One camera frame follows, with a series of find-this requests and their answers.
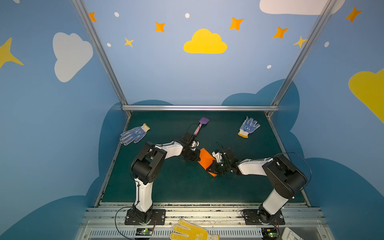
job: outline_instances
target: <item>star decal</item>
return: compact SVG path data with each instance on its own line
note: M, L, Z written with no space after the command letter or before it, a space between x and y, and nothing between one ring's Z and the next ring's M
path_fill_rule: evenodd
M165 25L165 23L162 23L162 24L157 23L157 22L155 22L155 23L156 23L156 31L164 32L164 25Z
M129 45L132 47L133 40L129 41L128 39L125 39L127 42L124 45Z
M24 65L11 54L11 42L12 38L9 38L2 46L0 46L0 68L5 62L14 62L20 65Z
M229 30L231 29L237 29L237 30L240 30L240 23L243 21L244 19L235 19L235 18L232 18L232 25L229 27Z
M356 7L353 8L352 12L345 19L349 19L351 22L355 19L355 17L360 14L362 11L357 11Z
M303 45L303 43L304 43L306 40L307 40L307 39L303 39L302 36L300 36L300 40L299 40L297 43L295 43L294 45L299 45L300 48L301 48L301 46Z
M95 23L96 22L96 19L95 19L95 13L89 13L89 17L91 18L92 21L94 21Z
M281 29L280 27L277 27L277 33L273 36L273 38L283 38L284 33L288 30L286 29Z

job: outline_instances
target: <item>vent grille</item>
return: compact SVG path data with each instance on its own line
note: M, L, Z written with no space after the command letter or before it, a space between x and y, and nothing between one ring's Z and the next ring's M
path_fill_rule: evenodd
M261 228L205 228L209 234L219 235L220 238L235 237L235 238L262 238ZM129 228L128 230L120 230L120 232L127 237L134 237L136 228ZM168 238L173 232L170 229L156 230L153 232L153 237ZM91 238L119 238L120 234L115 228L92 228L89 236Z

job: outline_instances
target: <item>purple spatula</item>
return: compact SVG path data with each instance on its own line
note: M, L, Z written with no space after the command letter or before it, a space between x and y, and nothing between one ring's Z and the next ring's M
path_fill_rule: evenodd
M205 118L205 117L202 117L200 118L199 120L199 123L200 125L196 128L195 132L193 133L193 135L197 135L197 133L199 132L200 128L201 128L201 125L203 124L207 124L209 122L209 119L208 118Z

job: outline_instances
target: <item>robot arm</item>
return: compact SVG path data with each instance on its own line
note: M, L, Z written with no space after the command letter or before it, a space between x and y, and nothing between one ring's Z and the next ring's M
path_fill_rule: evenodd
M186 132L181 140L166 144L147 142L131 166L136 182L136 200L133 206L135 217L140 223L148 223L152 217L152 185L158 177L164 160L183 156L187 161L199 161L200 150L196 136Z
M267 176L273 191L259 207L261 222L268 222L308 182L307 177L283 154L262 160L244 160L238 168L243 175Z
M238 163L236 157L230 149L225 152L212 154L216 161L207 168L207 171L215 174L223 174L231 171L240 175L263 175L271 181L273 190L268 198L260 205L257 218L260 222L269 222L276 215L280 217L280 209L286 202L294 198L294 195L308 182L307 177L283 154L265 159L245 159Z

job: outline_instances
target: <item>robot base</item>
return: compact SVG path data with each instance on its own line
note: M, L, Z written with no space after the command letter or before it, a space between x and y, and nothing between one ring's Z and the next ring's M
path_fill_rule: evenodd
M242 210L242 215L246 217L245 224L246 225L263 225L260 222L260 216L257 214L258 209L244 209ZM279 210L275 215L272 216L272 218L265 222L265 223L271 223L273 225L276 225L275 220L278 222L279 225L285 225L284 217Z
M166 210L165 209L154 209L152 210L152 216L156 218L156 225L164 225L165 218L166 218ZM143 226L153 226L155 224L155 221L153 218L149 221L147 225ZM127 215L125 216L124 225L142 225L139 222L139 219L137 216L135 216L135 212L130 209L127 212Z

